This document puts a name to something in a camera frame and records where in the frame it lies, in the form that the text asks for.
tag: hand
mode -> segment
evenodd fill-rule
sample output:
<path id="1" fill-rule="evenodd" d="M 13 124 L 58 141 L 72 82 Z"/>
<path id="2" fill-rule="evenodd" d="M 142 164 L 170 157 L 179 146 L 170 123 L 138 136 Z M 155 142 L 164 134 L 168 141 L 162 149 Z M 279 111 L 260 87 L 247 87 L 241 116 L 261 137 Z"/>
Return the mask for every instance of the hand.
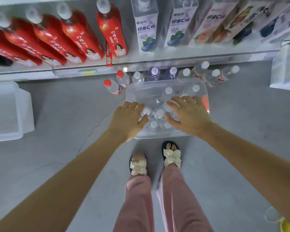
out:
<path id="1" fill-rule="evenodd" d="M 167 105 L 176 112 L 180 121 L 176 121 L 168 115 L 165 115 L 165 118 L 176 129 L 200 137 L 202 132 L 212 124 L 201 97 L 172 97 L 172 100 L 179 106 L 171 101 L 167 101 Z"/>
<path id="2" fill-rule="evenodd" d="M 144 106 L 137 102 L 125 102 L 122 107 L 117 107 L 108 131 L 123 137 L 124 142 L 133 139 L 148 122 L 147 114 L 139 121 Z"/>

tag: bottle cap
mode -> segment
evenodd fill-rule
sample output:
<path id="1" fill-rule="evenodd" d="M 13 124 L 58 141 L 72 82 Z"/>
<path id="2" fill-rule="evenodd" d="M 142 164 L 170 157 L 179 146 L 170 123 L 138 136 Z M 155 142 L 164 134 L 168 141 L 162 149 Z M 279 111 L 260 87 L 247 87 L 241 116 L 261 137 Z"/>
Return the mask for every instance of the bottle cap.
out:
<path id="1" fill-rule="evenodd" d="M 157 68 L 157 67 L 153 67 L 152 69 L 151 69 L 151 74 L 152 75 L 158 75 L 158 71 L 159 71 L 159 69 Z"/>
<path id="2" fill-rule="evenodd" d="M 138 0 L 138 5 L 141 11 L 148 11 L 150 7 L 150 0 Z"/>
<path id="3" fill-rule="evenodd" d="M 111 4 L 108 0 L 97 0 L 97 7 L 102 14 L 107 14 L 111 11 Z"/>
<path id="4" fill-rule="evenodd" d="M 198 92 L 200 90 L 200 86 L 194 85 L 194 86 L 192 86 L 192 90 L 193 90 L 193 92 Z"/>
<path id="5" fill-rule="evenodd" d="M 124 72 L 121 71 L 121 70 L 118 70 L 118 71 L 117 71 L 117 76 L 118 76 L 119 78 L 123 78 L 123 77 L 124 77 Z"/>
<path id="6" fill-rule="evenodd" d="M 170 128 L 172 128 L 172 125 L 170 125 L 169 122 L 165 122 L 165 123 L 163 124 L 163 126 L 164 126 L 166 129 L 170 129 Z"/>
<path id="7" fill-rule="evenodd" d="M 183 75 L 184 76 L 189 76 L 190 75 L 190 72 L 191 72 L 190 69 L 189 68 L 186 68 L 186 69 L 183 70 Z"/>
<path id="8" fill-rule="evenodd" d="M 143 113 L 144 113 L 144 115 L 147 114 L 147 115 L 149 116 L 149 115 L 150 115 L 150 109 L 147 108 L 147 107 L 145 107 L 145 108 L 143 109 Z"/>
<path id="9" fill-rule="evenodd" d="M 201 64 L 202 69 L 207 69 L 208 67 L 209 67 L 209 62 L 207 62 L 207 61 L 202 62 L 202 64 Z"/>
<path id="10" fill-rule="evenodd" d="M 238 73 L 240 71 L 240 67 L 239 66 L 234 66 L 231 68 L 231 72 L 232 73 Z"/>
<path id="11" fill-rule="evenodd" d="M 173 92 L 173 89 L 171 88 L 171 87 L 167 87 L 166 89 L 165 89 L 165 93 L 166 94 L 171 94 Z"/>
<path id="12" fill-rule="evenodd" d="M 110 87 L 112 85 L 112 82 L 110 80 L 106 79 L 106 80 L 104 80 L 104 85 L 106 87 Z"/>
<path id="13" fill-rule="evenodd" d="M 26 16 L 32 23 L 35 24 L 41 23 L 43 20 L 43 15 L 33 6 L 30 6 L 26 10 Z"/>
<path id="14" fill-rule="evenodd" d="M 212 76 L 217 77 L 217 76 L 219 76 L 219 75 L 220 75 L 220 70 L 219 70 L 219 69 L 215 69 L 215 70 L 213 70 L 213 72 L 212 72 Z"/>
<path id="15" fill-rule="evenodd" d="M 133 74 L 133 76 L 134 76 L 135 79 L 139 79 L 139 78 L 141 78 L 141 74 L 140 74 L 140 72 L 135 72 L 135 73 Z"/>
<path id="16" fill-rule="evenodd" d="M 11 16 L 4 14 L 0 11 L 0 26 L 9 27 L 12 24 Z"/>
<path id="17" fill-rule="evenodd" d="M 157 115 L 158 116 L 163 116 L 164 115 L 164 110 L 163 109 L 158 109 L 157 110 Z"/>
<path id="18" fill-rule="evenodd" d="M 57 12 L 63 19 L 69 19 L 72 16 L 72 10 L 64 1 L 57 4 Z"/>
<path id="19" fill-rule="evenodd" d="M 170 68 L 170 74 L 175 75 L 177 73 L 177 68 L 176 67 L 171 67 Z"/>
<path id="20" fill-rule="evenodd" d="M 151 126 L 153 129 L 156 128 L 156 127 L 158 126 L 157 121 L 152 121 L 152 122 L 150 123 L 150 126 Z"/>

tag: red bottle cap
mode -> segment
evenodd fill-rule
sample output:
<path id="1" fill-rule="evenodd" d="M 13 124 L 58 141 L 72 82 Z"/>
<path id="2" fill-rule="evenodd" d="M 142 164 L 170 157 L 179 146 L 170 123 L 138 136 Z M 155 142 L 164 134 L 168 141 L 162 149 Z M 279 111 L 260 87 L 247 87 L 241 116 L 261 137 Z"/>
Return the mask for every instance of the red bottle cap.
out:
<path id="1" fill-rule="evenodd" d="M 104 85 L 106 87 L 110 87 L 112 85 L 112 82 L 110 80 L 104 80 Z"/>
<path id="2" fill-rule="evenodd" d="M 117 71 L 117 76 L 120 77 L 120 78 L 124 77 L 124 72 L 121 71 L 121 70 L 118 70 Z"/>

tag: left hand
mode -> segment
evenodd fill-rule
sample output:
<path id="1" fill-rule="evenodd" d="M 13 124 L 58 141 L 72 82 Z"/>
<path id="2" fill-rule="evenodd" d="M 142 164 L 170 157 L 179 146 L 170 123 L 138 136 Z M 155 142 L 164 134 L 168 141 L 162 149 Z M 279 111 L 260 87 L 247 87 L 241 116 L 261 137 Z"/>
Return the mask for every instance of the left hand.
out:
<path id="1" fill-rule="evenodd" d="M 148 122 L 147 114 L 139 121 L 144 106 L 137 102 L 125 102 L 122 107 L 117 107 L 108 131 L 123 137 L 125 142 L 133 139 Z"/>

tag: bow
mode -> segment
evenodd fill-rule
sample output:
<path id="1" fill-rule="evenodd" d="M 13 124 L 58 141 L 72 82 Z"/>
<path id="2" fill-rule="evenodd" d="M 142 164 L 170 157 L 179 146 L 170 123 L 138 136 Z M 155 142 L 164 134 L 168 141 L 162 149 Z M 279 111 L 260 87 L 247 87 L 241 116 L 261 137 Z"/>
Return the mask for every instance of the bow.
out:
<path id="1" fill-rule="evenodd" d="M 147 160 L 140 160 L 139 162 L 130 162 L 130 168 L 132 169 L 131 175 L 136 176 L 136 175 L 147 175 Z"/>
<path id="2" fill-rule="evenodd" d="M 163 149 L 163 155 L 166 157 L 164 160 L 164 165 L 169 166 L 170 164 L 174 163 L 178 168 L 181 168 L 181 151 L 175 150 L 172 151 L 171 149 Z"/>

